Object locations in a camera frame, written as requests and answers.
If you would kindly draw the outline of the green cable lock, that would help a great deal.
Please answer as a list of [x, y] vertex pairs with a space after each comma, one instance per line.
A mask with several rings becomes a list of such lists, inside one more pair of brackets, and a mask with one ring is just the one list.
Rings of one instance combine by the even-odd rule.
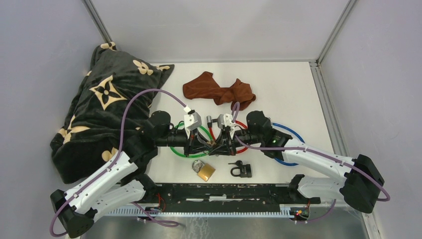
[[[208, 138], [210, 140], [213, 140], [212, 134], [209, 132], [208, 129], [206, 129], [204, 126], [200, 126], [200, 129], [208, 136]], [[205, 152], [198, 153], [198, 154], [191, 154], [189, 156], [186, 156], [186, 155], [178, 152], [174, 147], [170, 147], [170, 149], [174, 154], [176, 154], [177, 156], [182, 157], [182, 158], [200, 158], [200, 157], [208, 156], [208, 154], [205, 153]]]

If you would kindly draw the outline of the blue cable lock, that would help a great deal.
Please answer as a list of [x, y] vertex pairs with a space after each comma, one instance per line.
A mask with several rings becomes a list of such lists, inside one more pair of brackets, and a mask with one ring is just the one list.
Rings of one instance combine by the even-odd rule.
[[[284, 126], [284, 125], [282, 125], [280, 123], [276, 123], [276, 122], [273, 122], [272, 123], [272, 126], [279, 127], [279, 128], [284, 129], [284, 130], [287, 130], [288, 132], [292, 133], [299, 141], [301, 141], [302, 143], [305, 143], [305, 141], [303, 140], [303, 138], [297, 132], [295, 132], [293, 129], [291, 129], [291, 128], [287, 127], [287, 126]], [[285, 165], [285, 166], [297, 166], [298, 165], [297, 163], [288, 163], [288, 162], [282, 161], [279, 158], [274, 158], [274, 159], [278, 163], [280, 163], [282, 165]]]

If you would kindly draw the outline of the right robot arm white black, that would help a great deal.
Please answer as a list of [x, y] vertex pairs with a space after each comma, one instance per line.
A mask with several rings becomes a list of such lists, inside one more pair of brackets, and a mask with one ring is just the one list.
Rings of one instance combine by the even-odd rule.
[[288, 164], [310, 168], [323, 177], [297, 174], [289, 183], [288, 198], [300, 203], [305, 198], [342, 200], [350, 207], [370, 214], [377, 202], [387, 202], [390, 196], [383, 188], [384, 178], [372, 159], [365, 155], [348, 157], [311, 147], [290, 134], [273, 127], [262, 111], [247, 115], [247, 127], [236, 129], [233, 114], [207, 117], [207, 125], [217, 124], [221, 132], [215, 145], [222, 154], [235, 155], [237, 147], [260, 150], [267, 157]]

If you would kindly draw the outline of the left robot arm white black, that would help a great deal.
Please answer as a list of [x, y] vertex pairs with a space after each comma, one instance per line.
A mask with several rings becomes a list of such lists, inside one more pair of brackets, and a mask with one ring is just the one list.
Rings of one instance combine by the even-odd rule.
[[159, 147], [179, 147], [193, 142], [202, 125], [196, 111], [185, 108], [185, 112], [183, 130], [171, 129], [167, 112], [154, 112], [141, 131], [128, 138], [105, 165], [71, 189], [54, 191], [50, 195], [55, 212], [50, 224], [51, 236], [78, 238], [120, 206], [139, 200], [152, 202], [156, 189], [144, 173], [146, 166], [158, 155]]

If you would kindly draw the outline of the black padlock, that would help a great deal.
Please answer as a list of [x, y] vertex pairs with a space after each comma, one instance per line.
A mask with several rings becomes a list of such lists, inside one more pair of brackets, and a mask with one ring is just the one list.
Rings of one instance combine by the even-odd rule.
[[230, 174], [233, 177], [252, 178], [252, 168], [251, 168], [251, 165], [250, 164], [237, 165], [236, 167], [231, 168]]

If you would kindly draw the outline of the red cable lock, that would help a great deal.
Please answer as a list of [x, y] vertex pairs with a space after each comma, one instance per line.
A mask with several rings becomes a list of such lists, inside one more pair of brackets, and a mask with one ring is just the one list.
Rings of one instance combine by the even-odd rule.
[[[209, 129], [209, 133], [211, 134], [211, 138], [214, 142], [216, 142], [216, 137], [215, 137], [213, 130], [212, 130], [212, 124], [214, 122], [217, 122], [217, 119], [213, 119], [211, 116], [206, 116], [206, 120], [207, 120], [207, 126], [208, 126], [208, 129]], [[247, 129], [247, 126], [244, 123], [242, 123], [238, 120], [236, 120], [235, 123], [241, 129]], [[236, 153], [243, 153], [246, 150], [247, 150], [247, 148], [243, 147], [242, 149], [238, 149]]]

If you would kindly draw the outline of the black padlock key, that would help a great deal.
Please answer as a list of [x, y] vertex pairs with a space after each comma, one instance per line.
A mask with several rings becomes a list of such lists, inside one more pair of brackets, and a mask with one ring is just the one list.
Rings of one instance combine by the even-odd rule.
[[241, 160], [238, 160], [238, 161], [236, 161], [234, 163], [229, 163], [229, 165], [236, 165], [237, 167], [240, 167], [240, 166], [243, 165], [243, 162]]

